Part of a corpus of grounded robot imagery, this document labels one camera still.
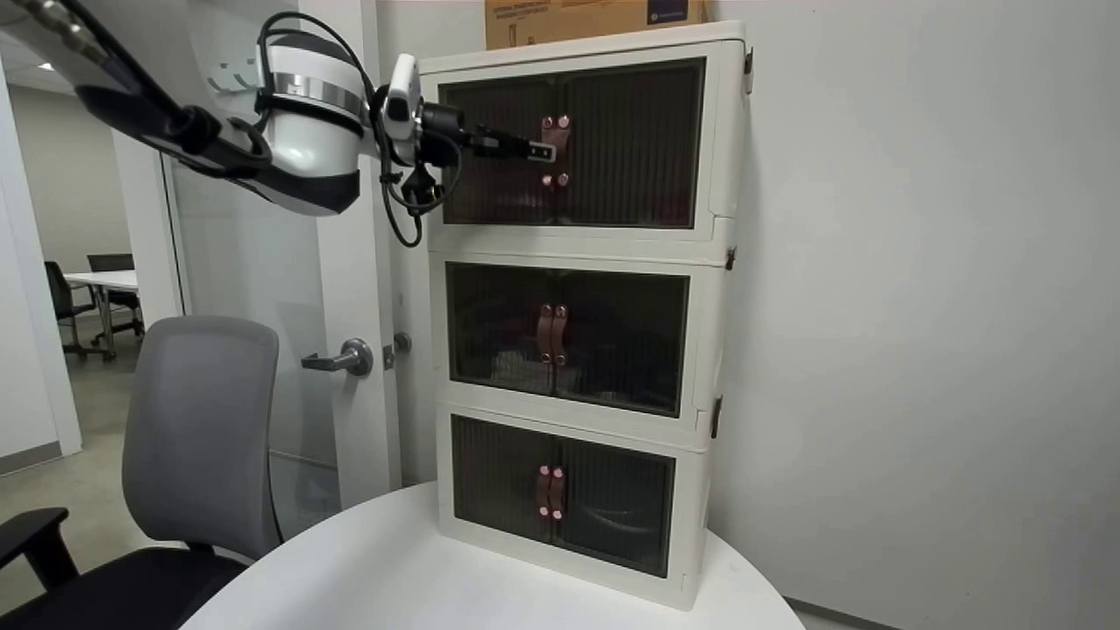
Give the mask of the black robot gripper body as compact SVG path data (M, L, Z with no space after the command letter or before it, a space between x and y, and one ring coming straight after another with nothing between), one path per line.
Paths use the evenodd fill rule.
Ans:
M416 159L434 169L452 169L463 149L473 146L473 131L463 111L445 105L420 107L420 149Z

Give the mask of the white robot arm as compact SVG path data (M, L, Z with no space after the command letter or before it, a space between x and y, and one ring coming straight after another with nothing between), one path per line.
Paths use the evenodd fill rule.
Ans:
M558 146L469 126L420 93L420 62L394 57L374 84L355 50L305 12L269 14L253 37L253 111L217 101L194 62L184 0L0 0L0 28L44 57L103 126L297 213L343 213L360 159L407 213L445 204L463 149L554 163Z

